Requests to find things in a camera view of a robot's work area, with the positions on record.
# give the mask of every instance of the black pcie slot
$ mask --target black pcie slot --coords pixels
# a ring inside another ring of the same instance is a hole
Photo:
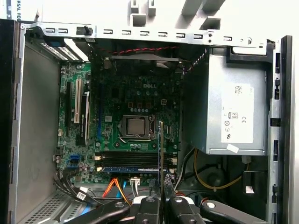
[[[73,95],[73,83],[66,83],[66,95],[65,95],[65,126],[66,135],[69,135],[69,129],[71,127],[71,100]]]

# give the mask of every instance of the pci slot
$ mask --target pci slot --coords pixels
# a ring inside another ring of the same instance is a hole
[[[71,100],[73,96],[73,83],[66,83],[66,96],[65,96],[65,126],[67,128],[66,135],[69,135],[71,127]]]
[[[77,79],[76,80],[76,96],[75,96],[75,116],[74,116],[74,123],[80,123],[80,108],[81,108],[81,97],[83,94],[83,80]]]
[[[89,96],[90,92],[85,92],[83,93],[81,100],[81,121],[78,145],[82,146],[87,146],[89,139]]]

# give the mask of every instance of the side panel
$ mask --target side panel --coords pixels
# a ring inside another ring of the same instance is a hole
[[[298,153],[296,149],[296,80],[292,37],[281,40],[281,131],[278,151],[278,220],[277,223],[298,223]]]
[[[14,155],[14,126],[15,113],[14,103],[19,79],[15,73],[15,67],[20,65],[18,57],[18,36],[19,25],[12,20],[0,20],[0,142],[1,142],[1,163],[0,163],[0,223],[8,223],[12,208],[8,203],[9,196],[14,194],[15,187],[12,184],[12,166]]]

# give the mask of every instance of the motherboard connector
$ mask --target motherboard connector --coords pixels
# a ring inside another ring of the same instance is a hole
[[[132,177],[132,178],[130,179],[130,185],[133,185],[135,182],[136,182],[137,185],[139,186],[139,185],[140,185],[140,178],[138,178],[138,177]]]

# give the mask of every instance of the red cable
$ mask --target red cable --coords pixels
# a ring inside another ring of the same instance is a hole
[[[115,52],[112,52],[110,50],[107,50],[107,49],[104,49],[104,48],[100,48],[99,50],[100,51],[105,51],[109,54],[113,54],[113,55],[121,55],[121,54],[127,54],[127,53],[130,53],[130,52],[136,52],[136,51],[159,51],[159,50],[165,50],[165,49],[177,49],[179,48],[178,46],[173,46],[173,47],[170,47],[170,46],[167,46],[167,47],[162,47],[162,48],[137,48],[137,49],[128,49],[128,50],[122,50],[122,51],[115,51]]]

